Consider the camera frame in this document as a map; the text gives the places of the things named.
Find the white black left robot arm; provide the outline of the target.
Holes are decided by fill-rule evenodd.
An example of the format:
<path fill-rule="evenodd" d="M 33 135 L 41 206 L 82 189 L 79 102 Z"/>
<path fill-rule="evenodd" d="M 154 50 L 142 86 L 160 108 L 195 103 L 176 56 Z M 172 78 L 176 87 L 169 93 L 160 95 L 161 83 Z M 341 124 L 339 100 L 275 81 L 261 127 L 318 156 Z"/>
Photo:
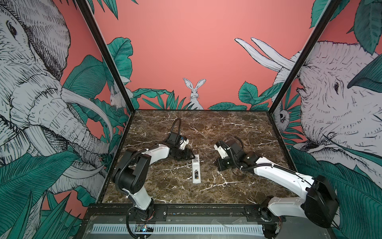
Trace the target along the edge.
<path fill-rule="evenodd" d="M 179 133 L 170 133 L 168 138 L 152 147 L 126 150 L 111 178 L 116 190 L 127 196 L 136 209 L 152 209 L 153 199 L 144 188 L 150 165 L 169 157 L 176 160 L 194 159 L 192 150 L 187 148 L 189 142 Z"/>

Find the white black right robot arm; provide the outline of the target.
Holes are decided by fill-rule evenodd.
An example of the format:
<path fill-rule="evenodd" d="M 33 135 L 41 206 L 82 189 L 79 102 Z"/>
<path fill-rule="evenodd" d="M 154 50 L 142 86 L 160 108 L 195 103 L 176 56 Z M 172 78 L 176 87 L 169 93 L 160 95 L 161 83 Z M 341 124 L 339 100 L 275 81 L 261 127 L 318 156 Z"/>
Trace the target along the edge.
<path fill-rule="evenodd" d="M 253 151 L 245 152 L 239 138 L 227 142 L 218 141 L 214 149 L 219 158 L 214 162 L 219 171 L 237 168 L 269 179 L 293 192 L 294 198 L 269 196 L 259 207 L 264 221 L 282 216 L 307 218 L 322 228 L 335 226 L 339 210 L 337 194 L 327 178 L 310 176 L 280 166 Z"/>

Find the white remote control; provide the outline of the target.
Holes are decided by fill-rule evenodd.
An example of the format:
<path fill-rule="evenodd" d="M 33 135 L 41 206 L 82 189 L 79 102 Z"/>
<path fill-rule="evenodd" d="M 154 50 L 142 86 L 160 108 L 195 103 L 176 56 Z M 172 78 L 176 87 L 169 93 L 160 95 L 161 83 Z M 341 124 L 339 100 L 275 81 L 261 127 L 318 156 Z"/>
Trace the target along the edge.
<path fill-rule="evenodd" d="M 196 154 L 192 159 L 192 180 L 194 184 L 201 183 L 200 155 Z"/>

